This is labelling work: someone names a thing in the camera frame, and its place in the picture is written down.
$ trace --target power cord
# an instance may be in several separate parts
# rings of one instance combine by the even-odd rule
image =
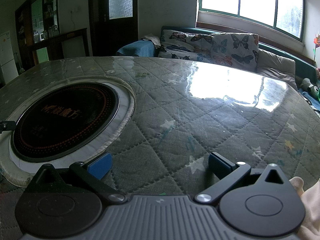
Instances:
[[[73,19],[72,19],[72,11],[70,11],[70,18],[71,18],[71,21],[72,21],[72,23],[73,23],[73,30],[75,30],[76,29],[76,25],[75,25],[75,23],[74,23],[74,21],[73,21]]]

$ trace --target window sill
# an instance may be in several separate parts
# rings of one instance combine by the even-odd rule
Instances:
[[[257,33],[262,37],[276,41],[280,44],[283,44],[299,52],[302,52],[305,47],[304,43],[297,41],[296,39],[288,35],[285,35],[282,32],[279,32],[270,27],[267,27],[246,19],[234,17],[234,16],[229,16],[229,15],[214,13],[214,12],[207,12],[207,11],[198,11],[198,21],[228,26],[231,28],[235,28],[235,29],[250,32],[250,33]]]

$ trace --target butterfly print cushion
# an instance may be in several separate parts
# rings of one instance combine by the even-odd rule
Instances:
[[[210,56],[212,36],[163,30],[158,57],[213,63]]]
[[[210,56],[213,63],[255,72],[259,36],[251,33],[214,33]]]

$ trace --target green window frame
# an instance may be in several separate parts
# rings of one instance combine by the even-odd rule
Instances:
[[[227,12],[222,12],[222,11],[216,11],[216,10],[211,10],[211,9],[204,9],[202,8],[202,0],[199,0],[199,11],[206,11],[206,12],[214,12],[214,13],[219,13],[219,14],[224,14],[224,15],[229,15],[229,16],[234,16],[234,17],[238,17],[240,19],[244,19],[244,20],[248,20],[248,21],[251,21],[251,22],[255,22],[255,23],[258,23],[260,25],[264,25],[266,27],[269,27],[269,28],[272,28],[276,31],[279,31],[281,33],[284,33],[285,35],[287,36],[290,36],[294,39],[296,39],[297,41],[302,41],[303,39],[303,33],[304,33],[304,26],[305,26],[305,11],[306,11],[306,0],[303,0],[303,6],[302,6],[302,25],[301,25],[301,32],[300,32],[300,37],[297,37],[297,36],[294,36],[292,35],[291,33],[288,33],[282,29],[279,29],[276,27],[276,23],[277,23],[277,15],[278,15],[278,0],[276,0],[276,8],[275,8],[275,18],[274,18],[274,22],[273,22],[273,26],[271,25],[268,25],[268,24],[265,24],[265,23],[262,23],[262,22],[259,22],[259,21],[256,21],[256,20],[253,20],[253,19],[250,19],[250,18],[246,18],[246,17],[243,17],[243,16],[240,16],[240,1],[239,0],[239,4],[238,4],[238,14],[232,14],[232,13],[227,13]]]

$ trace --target refrigerator door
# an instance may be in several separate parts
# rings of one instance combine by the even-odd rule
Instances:
[[[8,84],[18,76],[18,71],[14,59],[0,67],[0,80],[3,85]]]
[[[12,59],[13,52],[11,47],[10,33],[6,32],[0,35],[0,65],[5,65]]]

